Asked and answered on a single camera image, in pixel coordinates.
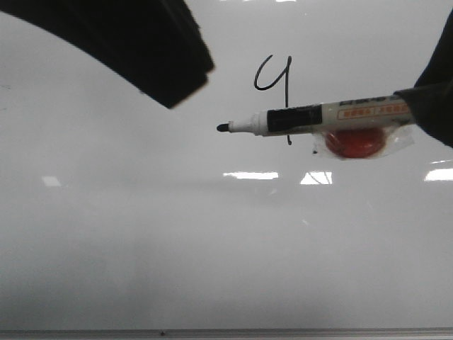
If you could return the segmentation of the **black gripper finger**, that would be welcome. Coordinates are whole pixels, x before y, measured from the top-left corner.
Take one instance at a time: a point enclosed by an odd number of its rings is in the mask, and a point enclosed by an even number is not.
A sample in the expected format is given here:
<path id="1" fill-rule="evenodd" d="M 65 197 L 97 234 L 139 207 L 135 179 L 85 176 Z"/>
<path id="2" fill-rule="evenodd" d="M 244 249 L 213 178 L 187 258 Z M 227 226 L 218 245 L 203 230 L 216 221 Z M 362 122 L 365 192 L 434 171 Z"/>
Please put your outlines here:
<path id="1" fill-rule="evenodd" d="M 414 87 L 394 94 L 408 104 L 421 130 L 452 147 L 452 15 Z"/>
<path id="2" fill-rule="evenodd" d="M 184 1 L 2 1 L 1 11 L 66 40 L 166 108 L 214 69 Z"/>

